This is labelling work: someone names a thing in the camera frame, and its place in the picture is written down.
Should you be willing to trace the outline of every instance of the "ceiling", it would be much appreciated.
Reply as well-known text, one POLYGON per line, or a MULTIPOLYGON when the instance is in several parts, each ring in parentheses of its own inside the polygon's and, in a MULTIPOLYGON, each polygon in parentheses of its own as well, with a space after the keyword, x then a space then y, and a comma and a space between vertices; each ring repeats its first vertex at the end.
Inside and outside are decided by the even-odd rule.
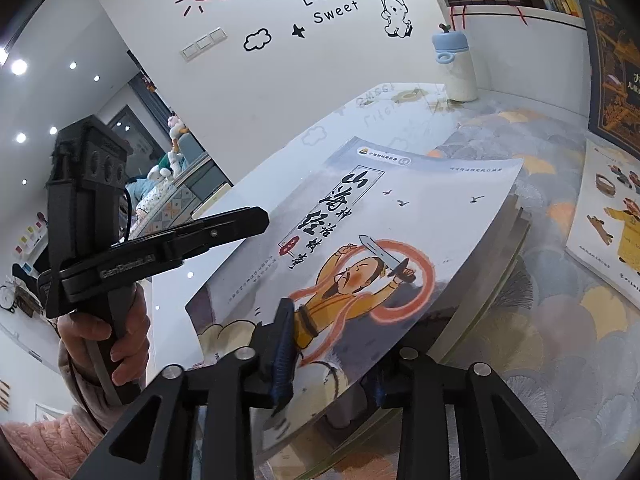
POLYGON ((97 0, 46 0, 27 24, 0 68, 0 224, 42 194, 56 139, 50 128, 98 112, 138 72, 127 50, 97 0), (16 59, 28 63, 24 75, 11 72, 16 59))

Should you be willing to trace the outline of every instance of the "hand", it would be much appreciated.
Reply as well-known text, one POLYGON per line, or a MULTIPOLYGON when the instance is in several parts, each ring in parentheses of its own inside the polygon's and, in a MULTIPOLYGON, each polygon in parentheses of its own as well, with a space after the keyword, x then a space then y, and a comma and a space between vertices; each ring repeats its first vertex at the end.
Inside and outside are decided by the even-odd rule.
MULTIPOLYGON (((133 305, 127 314, 127 334, 111 348, 111 360, 122 361, 111 375, 116 386, 122 386, 142 377, 149 361, 149 340, 146 333, 151 321, 146 315, 146 303, 142 287, 136 285, 133 305)), ((60 339, 81 372, 95 378, 94 366, 84 344, 84 339, 104 341, 111 336, 111 327, 90 314, 74 312, 58 320, 60 339)))
POLYGON ((336 251, 336 254, 339 254, 340 256, 342 256, 343 254, 348 253, 349 251, 351 251, 352 249, 355 249, 356 246, 353 244, 348 244, 348 245, 343 245, 340 249, 338 249, 336 251))
MULTIPOLYGON (((415 270, 413 269, 405 269, 402 271, 402 275, 406 278, 409 276, 413 276, 415 274, 415 270)), ((394 283, 400 285, 400 283, 404 282, 404 280, 400 276, 394 276, 394 283)))

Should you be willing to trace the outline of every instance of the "white wall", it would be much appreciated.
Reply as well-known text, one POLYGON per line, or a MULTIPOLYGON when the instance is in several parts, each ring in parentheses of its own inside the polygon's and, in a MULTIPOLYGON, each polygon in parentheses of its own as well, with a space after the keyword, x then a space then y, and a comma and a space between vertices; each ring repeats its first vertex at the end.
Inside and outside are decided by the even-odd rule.
POLYGON ((107 104, 102 107, 96 116, 103 123, 108 124, 109 121, 111 121, 116 114, 127 105, 129 105, 131 111, 135 113, 136 117, 146 128, 149 134, 151 134, 156 142, 160 144, 162 150, 168 152, 171 149, 169 137, 167 137, 166 133, 160 129, 160 126, 158 126, 155 119, 151 116, 149 111, 145 108, 145 105, 142 104, 140 98, 128 84, 118 90, 117 94, 109 99, 107 104))
POLYGON ((469 41, 478 86, 589 115, 591 64, 584 20, 543 9, 469 6, 454 20, 469 41))
MULTIPOLYGON (((36 216, 38 211, 47 214, 47 195, 44 189, 27 206, 15 211, 0 224, 0 285, 4 283, 6 276, 11 276, 11 267, 14 263, 20 265, 24 263, 15 253, 14 247, 18 244, 18 237, 24 233, 25 228, 38 219, 36 216)), ((0 310, 0 324, 13 338, 36 352, 51 367, 55 366, 59 338, 48 323, 35 316, 28 317, 23 311, 17 309, 13 314, 0 310)), ((33 359, 18 346, 16 351, 33 359)))
POLYGON ((33 422, 33 400, 64 412, 69 412, 74 404, 62 377, 24 352, 2 331, 0 379, 11 386, 9 411, 0 409, 0 424, 33 422))
POLYGON ((233 182, 378 83, 435 78, 431 35, 443 21, 436 0, 404 0, 410 38, 387 35, 381 0, 99 1, 233 182), (323 13, 331 10, 327 20, 323 13), (305 29, 304 39, 292 34, 294 24, 305 29), (185 62, 181 50, 218 27, 226 41, 185 62), (246 51, 246 38, 261 28, 271 41, 246 51))

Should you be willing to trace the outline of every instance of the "recessed light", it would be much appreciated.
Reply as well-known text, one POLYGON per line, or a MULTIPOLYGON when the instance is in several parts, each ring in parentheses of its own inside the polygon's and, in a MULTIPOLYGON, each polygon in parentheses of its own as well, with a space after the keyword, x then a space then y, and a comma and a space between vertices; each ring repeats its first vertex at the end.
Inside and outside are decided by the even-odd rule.
POLYGON ((23 59, 16 59, 11 65, 11 72, 15 75, 22 75, 27 72, 27 62, 23 59))

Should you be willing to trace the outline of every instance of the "patterned tablecloth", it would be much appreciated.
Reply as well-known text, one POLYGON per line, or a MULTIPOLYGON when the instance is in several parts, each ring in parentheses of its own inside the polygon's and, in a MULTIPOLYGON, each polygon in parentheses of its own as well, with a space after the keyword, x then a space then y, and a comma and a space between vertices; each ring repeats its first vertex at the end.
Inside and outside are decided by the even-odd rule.
MULTIPOLYGON (((585 139, 611 145, 528 110, 468 108, 478 115, 430 155, 524 158, 516 185, 532 228, 502 293, 450 364, 489 363, 581 479, 613 479, 640 442, 640 312, 564 252, 585 139)), ((322 478, 393 480, 399 428, 393 421, 322 478)))

